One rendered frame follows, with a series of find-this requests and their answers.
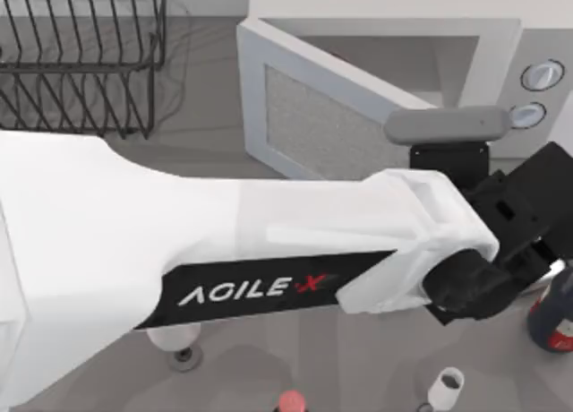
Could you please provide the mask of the pale grey rounded box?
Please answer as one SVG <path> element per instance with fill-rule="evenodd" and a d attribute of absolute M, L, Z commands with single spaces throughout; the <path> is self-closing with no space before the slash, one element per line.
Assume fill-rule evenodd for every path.
<path fill-rule="evenodd" d="M 390 142 L 418 143 L 495 142 L 510 130 L 512 120 L 501 107 L 432 108 L 393 112 L 384 125 Z"/>

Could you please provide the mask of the large microwave knob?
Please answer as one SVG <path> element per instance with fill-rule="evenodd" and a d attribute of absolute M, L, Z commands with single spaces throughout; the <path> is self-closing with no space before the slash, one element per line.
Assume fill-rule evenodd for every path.
<path fill-rule="evenodd" d="M 557 85 L 565 75 L 565 67 L 559 61 L 548 59 L 539 64 L 529 65 L 521 75 L 524 89 L 536 92 L 545 91 Z"/>

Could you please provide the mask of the pale microwave door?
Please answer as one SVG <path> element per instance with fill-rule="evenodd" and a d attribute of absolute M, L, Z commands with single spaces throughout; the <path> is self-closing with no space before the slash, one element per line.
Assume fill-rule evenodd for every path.
<path fill-rule="evenodd" d="M 246 151 L 280 174 L 361 179 L 405 167 L 383 130 L 400 109 L 431 103 L 265 21 L 236 29 Z"/>

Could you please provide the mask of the small microwave knob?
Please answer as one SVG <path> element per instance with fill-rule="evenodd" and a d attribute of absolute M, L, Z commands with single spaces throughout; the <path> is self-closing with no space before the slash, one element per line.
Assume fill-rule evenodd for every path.
<path fill-rule="evenodd" d="M 523 130 L 540 124 L 546 116 L 546 108 L 541 103 L 532 102 L 523 106 L 514 106 L 509 114 L 512 127 Z"/>

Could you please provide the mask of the white goblet with grey base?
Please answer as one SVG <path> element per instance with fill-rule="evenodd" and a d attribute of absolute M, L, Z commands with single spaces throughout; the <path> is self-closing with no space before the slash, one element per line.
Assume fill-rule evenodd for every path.
<path fill-rule="evenodd" d="M 203 359 L 199 322 L 146 329 L 153 345 L 166 355 L 168 366 L 175 372 L 186 373 L 196 369 Z"/>

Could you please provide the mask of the dark bottle with red label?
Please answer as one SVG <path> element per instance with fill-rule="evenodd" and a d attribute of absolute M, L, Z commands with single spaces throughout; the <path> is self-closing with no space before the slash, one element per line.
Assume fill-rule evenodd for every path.
<path fill-rule="evenodd" d="M 555 354 L 573 353 L 573 261 L 555 275 L 526 319 L 530 339 Z"/>

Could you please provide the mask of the pale microwave oven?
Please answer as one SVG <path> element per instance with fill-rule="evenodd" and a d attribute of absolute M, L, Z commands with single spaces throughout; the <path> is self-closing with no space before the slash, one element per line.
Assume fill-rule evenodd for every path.
<path fill-rule="evenodd" d="M 546 116 L 535 127 L 512 128 L 491 145 L 498 162 L 524 159 L 549 138 L 573 95 L 573 30 L 526 30 L 517 19 L 385 19 L 250 17 L 296 36 L 431 107 L 497 105 L 511 110 L 538 102 Z M 521 75 L 548 59 L 565 75 L 532 92 Z"/>

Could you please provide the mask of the white cup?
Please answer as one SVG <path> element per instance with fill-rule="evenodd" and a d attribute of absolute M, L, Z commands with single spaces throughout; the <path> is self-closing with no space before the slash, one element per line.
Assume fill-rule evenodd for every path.
<path fill-rule="evenodd" d="M 456 367 L 444 368 L 427 392 L 427 400 L 433 412 L 450 412 L 458 402 L 465 385 L 464 374 Z"/>

